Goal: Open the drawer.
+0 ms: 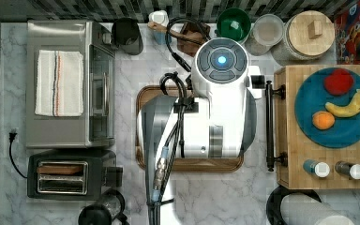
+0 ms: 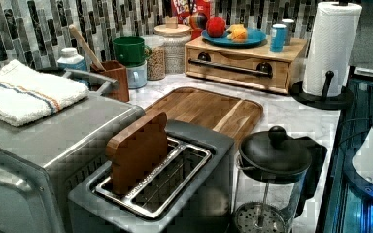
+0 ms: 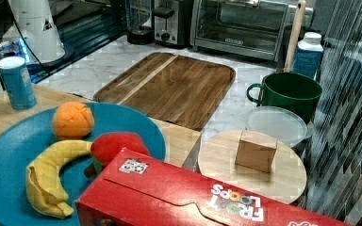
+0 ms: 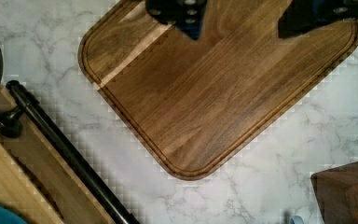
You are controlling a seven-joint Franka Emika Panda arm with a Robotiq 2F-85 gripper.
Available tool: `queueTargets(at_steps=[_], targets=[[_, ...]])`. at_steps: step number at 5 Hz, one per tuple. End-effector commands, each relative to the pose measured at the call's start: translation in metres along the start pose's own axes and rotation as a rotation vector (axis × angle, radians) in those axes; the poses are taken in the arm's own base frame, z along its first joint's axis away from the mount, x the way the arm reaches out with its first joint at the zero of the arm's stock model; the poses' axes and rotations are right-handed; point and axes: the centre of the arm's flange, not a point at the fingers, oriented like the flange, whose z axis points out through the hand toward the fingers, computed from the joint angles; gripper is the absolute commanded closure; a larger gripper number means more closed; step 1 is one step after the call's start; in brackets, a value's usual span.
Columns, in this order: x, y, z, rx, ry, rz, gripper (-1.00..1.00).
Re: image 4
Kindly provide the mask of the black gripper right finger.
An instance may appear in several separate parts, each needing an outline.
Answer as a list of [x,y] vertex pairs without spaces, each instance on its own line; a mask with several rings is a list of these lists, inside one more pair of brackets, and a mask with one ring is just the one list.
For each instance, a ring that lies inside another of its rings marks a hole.
[[291,38],[347,20],[358,20],[358,0],[293,0],[278,20],[278,37]]

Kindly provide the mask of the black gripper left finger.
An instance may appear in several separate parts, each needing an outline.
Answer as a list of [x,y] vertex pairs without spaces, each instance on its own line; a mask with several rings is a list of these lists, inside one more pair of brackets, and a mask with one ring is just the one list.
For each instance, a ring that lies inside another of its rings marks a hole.
[[147,13],[161,24],[172,24],[180,32],[198,40],[208,0],[145,0]]

